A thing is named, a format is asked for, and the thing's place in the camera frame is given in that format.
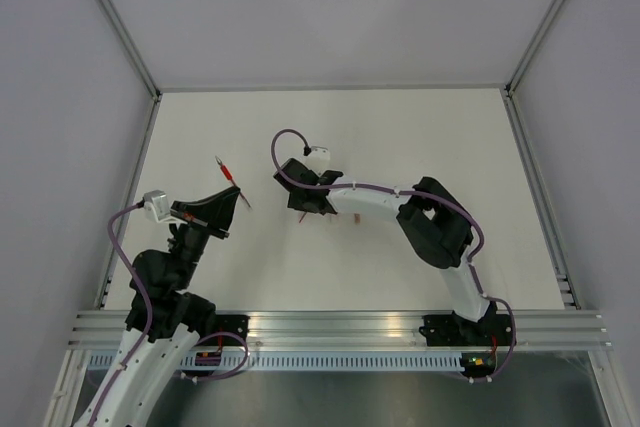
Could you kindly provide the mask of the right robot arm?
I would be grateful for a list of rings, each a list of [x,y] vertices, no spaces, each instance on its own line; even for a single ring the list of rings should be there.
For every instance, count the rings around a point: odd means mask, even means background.
[[[399,226],[415,254],[439,270],[453,301],[451,322],[464,342],[489,338],[496,305],[479,286],[472,257],[471,215],[436,179],[424,177],[410,190],[359,183],[340,171],[318,174],[295,158],[276,169],[288,192],[287,207],[319,215],[358,214]]]

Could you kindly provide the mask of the red gel pen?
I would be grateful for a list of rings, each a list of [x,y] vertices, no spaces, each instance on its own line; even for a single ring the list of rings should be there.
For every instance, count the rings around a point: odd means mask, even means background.
[[[225,179],[234,187],[238,187],[238,184],[233,176],[233,174],[231,173],[231,171],[228,169],[228,167],[226,166],[226,164],[223,162],[223,160],[215,155],[214,156],[215,161],[221,171],[221,173],[223,174],[223,176],[225,177]],[[244,205],[247,207],[247,209],[249,211],[252,210],[252,205],[249,202],[248,198],[246,197],[246,195],[243,192],[240,192],[239,194],[240,198],[242,199],[242,202],[244,203]]]

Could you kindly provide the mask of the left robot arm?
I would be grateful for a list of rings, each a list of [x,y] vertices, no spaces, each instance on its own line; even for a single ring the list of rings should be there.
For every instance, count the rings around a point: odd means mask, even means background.
[[[245,334],[220,328],[214,303],[187,290],[209,239],[228,237],[240,194],[231,186],[187,202],[169,201],[165,192],[153,190],[125,208],[167,225],[168,247],[129,259],[119,241],[112,242],[131,276],[134,297],[115,359],[77,425],[144,426],[192,348],[216,338],[248,347]]]

